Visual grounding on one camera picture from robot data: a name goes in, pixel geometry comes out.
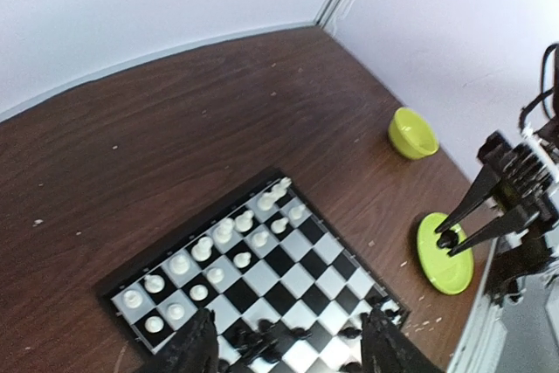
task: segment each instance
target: chessboard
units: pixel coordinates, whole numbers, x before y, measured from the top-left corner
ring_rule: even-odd
[[[224,220],[233,229],[218,237]],[[219,356],[231,372],[339,371],[361,362],[360,339],[341,331],[360,328],[362,314],[373,307],[400,328],[410,312],[277,169],[175,228],[107,276],[98,294],[146,356],[161,350],[200,307],[214,311]],[[281,358],[242,365],[238,331],[257,331],[262,321],[273,324]],[[306,331],[306,339],[293,338],[295,329]]]

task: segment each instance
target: yellow bowl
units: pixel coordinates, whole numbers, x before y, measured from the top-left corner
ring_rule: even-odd
[[[388,128],[388,137],[398,152],[408,159],[421,159],[438,150],[437,136],[421,115],[409,108],[399,108]]]

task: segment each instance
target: chessboard frame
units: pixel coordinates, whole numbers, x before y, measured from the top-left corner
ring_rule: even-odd
[[[277,168],[271,167],[262,170],[257,175],[226,193],[213,204],[207,206],[194,217],[172,229],[169,233],[158,239],[154,244],[148,246],[146,249],[124,262],[95,285],[95,293],[101,307],[109,315],[109,317],[113,319],[115,325],[124,334],[124,336],[135,344],[135,347],[139,349],[139,353],[144,360],[152,358],[154,354],[141,343],[124,317],[117,315],[118,309],[114,307],[111,298],[119,293],[122,288],[125,288],[129,284],[137,281],[137,279],[144,275],[144,273],[147,273],[159,266],[170,255],[190,245],[193,241],[196,241],[219,220],[227,217],[235,211],[238,208],[236,204],[239,202],[245,202],[251,193],[261,192],[284,176],[288,175]],[[402,302],[398,295],[384,283],[382,278],[370,269],[367,261],[354,251],[353,247],[348,244],[348,242],[342,235],[340,235],[332,224],[330,224],[322,216],[322,213],[316,209],[313,203],[297,188],[296,179],[293,180],[293,183],[289,188],[315,216],[320,218],[322,224],[330,231],[338,242],[350,252],[351,256],[354,257],[355,260],[365,269],[375,283],[387,295],[389,295],[392,300],[396,301],[400,308],[402,308],[400,322],[400,328],[402,328],[406,323],[411,310]]]

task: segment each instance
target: wooden table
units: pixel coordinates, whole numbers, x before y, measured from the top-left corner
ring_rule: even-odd
[[[474,281],[459,296],[439,294],[421,273],[418,219],[451,210],[468,182],[443,151],[420,162],[393,151],[386,128],[399,106],[328,35],[306,28],[157,60],[5,121],[3,371],[139,366],[94,284],[268,166],[290,174],[361,251],[411,308],[404,331],[445,367],[488,248],[475,249]]]

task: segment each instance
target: white pawn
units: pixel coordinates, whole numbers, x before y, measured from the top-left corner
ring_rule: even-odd
[[[213,230],[213,237],[219,244],[226,244],[231,240],[235,222],[231,218],[224,218]]]
[[[217,284],[223,281],[225,278],[225,271],[223,268],[212,268],[208,272],[208,281],[211,284]]]
[[[173,321],[178,321],[184,317],[184,307],[178,303],[170,304],[167,308],[167,316]]]
[[[252,235],[252,244],[257,248],[260,248],[266,244],[268,236],[267,231],[257,231]]]
[[[186,255],[182,255],[181,253],[179,253],[178,255],[175,255],[173,258],[171,258],[171,260],[169,261],[169,267],[172,273],[182,275],[189,271],[190,262],[189,259],[186,258]]]
[[[270,227],[272,228],[272,231],[274,233],[282,233],[283,231],[285,231],[288,222],[288,218],[279,218],[278,220],[272,222],[272,225]]]
[[[249,231],[252,227],[254,211],[247,210],[235,218],[235,227],[238,231]]]
[[[205,261],[211,256],[211,247],[213,246],[213,240],[204,236],[198,243],[192,248],[192,258],[196,261]]]
[[[146,330],[152,334],[156,334],[163,329],[163,319],[159,316],[150,316],[146,320]]]
[[[193,286],[190,289],[190,298],[195,301],[201,301],[208,297],[208,289],[201,284]]]
[[[233,264],[235,264],[236,268],[245,268],[251,263],[251,253],[250,252],[241,252],[235,255],[233,258]]]
[[[307,209],[306,205],[296,205],[289,211],[289,217],[292,220],[299,220],[303,217],[303,212]]]
[[[272,209],[273,205],[276,203],[276,199],[277,199],[276,196],[272,192],[265,192],[260,196],[256,205],[262,211],[269,211],[269,210]]]
[[[165,287],[165,280],[161,275],[146,275],[144,286],[150,293],[159,293]]]
[[[126,307],[131,309],[136,309],[140,307],[141,303],[143,302],[143,298],[141,297],[140,292],[137,290],[128,290],[122,295],[122,300]]]

